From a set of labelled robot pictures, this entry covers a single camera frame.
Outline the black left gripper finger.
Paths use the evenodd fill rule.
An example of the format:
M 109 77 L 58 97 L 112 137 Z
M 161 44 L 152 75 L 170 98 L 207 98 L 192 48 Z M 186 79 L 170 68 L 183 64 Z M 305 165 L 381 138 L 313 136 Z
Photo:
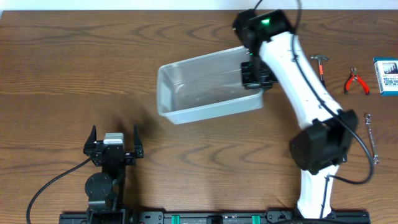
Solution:
M 136 125 L 134 125 L 134 148 L 135 149 L 142 149 L 142 142 L 139 137 L 139 132 L 138 128 Z
M 84 148 L 94 148 L 96 146 L 96 126 L 93 125 L 92 129 L 91 129 L 91 133 L 88 137 L 88 139 L 86 140 L 86 143 L 84 145 Z

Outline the clear plastic storage container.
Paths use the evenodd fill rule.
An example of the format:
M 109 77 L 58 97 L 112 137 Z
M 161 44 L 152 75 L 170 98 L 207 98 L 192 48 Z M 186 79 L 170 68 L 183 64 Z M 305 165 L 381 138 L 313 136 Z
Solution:
M 173 124 L 217 118 L 263 107 L 262 90 L 246 90 L 243 46 L 163 65 L 157 77 L 157 111 Z

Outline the small steel claw hammer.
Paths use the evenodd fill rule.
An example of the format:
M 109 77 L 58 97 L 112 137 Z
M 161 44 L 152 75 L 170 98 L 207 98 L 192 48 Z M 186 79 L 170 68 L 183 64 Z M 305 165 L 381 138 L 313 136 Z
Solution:
M 329 58 L 325 55 L 316 54 L 316 55 L 311 55 L 310 59 L 318 61 L 318 70 L 319 70 L 319 74 L 320 74 L 320 81 L 321 81 L 322 85 L 324 87 L 326 87 L 322 62 L 329 61 Z

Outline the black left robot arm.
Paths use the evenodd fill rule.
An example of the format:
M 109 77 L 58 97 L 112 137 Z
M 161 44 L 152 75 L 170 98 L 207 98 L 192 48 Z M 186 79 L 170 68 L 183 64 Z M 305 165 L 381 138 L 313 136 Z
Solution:
M 85 183 L 88 196 L 86 223 L 138 222 L 137 213 L 123 205 L 126 167 L 134 166 L 144 157 L 144 148 L 138 130 L 134 127 L 133 151 L 126 152 L 123 133 L 107 133 L 98 140 L 93 126 L 86 140 L 83 153 L 101 172 L 91 175 Z

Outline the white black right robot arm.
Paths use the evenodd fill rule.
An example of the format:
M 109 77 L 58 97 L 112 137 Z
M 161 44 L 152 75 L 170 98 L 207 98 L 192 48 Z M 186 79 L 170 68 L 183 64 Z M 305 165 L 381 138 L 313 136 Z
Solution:
M 243 87 L 268 90 L 279 83 L 296 115 L 301 131 L 289 151 L 301 170 L 300 216 L 329 217 L 332 176 L 346 160 L 357 115 L 343 111 L 321 84 L 283 11 L 242 11 L 233 30 L 249 51 L 249 61 L 241 63 Z

